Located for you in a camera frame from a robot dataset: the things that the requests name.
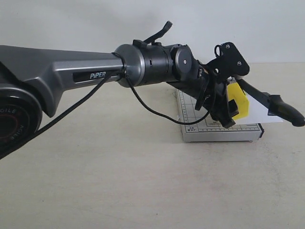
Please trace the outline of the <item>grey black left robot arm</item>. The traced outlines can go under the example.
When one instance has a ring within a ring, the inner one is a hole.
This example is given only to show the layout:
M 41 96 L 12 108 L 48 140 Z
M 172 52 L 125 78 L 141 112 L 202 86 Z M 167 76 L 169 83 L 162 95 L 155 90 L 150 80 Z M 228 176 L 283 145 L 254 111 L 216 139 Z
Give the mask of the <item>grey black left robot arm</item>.
M 114 52 L 83 52 L 0 47 L 0 156 L 6 157 L 45 131 L 42 116 L 59 122 L 81 103 L 86 95 L 60 115 L 56 115 L 63 93 L 117 82 L 138 86 L 167 83 L 196 100 L 195 109 L 207 114 L 225 128 L 234 125 L 239 113 L 237 101 L 228 97 L 227 71 L 219 74 L 216 60 L 207 64 L 195 59 L 187 45 L 163 46 L 158 42 L 135 40 Z

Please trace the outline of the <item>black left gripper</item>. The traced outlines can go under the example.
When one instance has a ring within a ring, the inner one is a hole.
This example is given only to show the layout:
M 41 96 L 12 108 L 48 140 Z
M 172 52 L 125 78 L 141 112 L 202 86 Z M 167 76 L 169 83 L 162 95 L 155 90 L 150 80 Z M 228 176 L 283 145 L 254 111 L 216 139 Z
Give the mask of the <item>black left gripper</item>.
M 189 77 L 182 82 L 181 91 L 196 100 L 196 111 L 204 108 L 222 127 L 235 124 L 233 117 L 239 114 L 238 105 L 235 100 L 228 101 L 225 84 L 216 82 L 215 74 L 206 64 L 199 65 L 195 78 Z

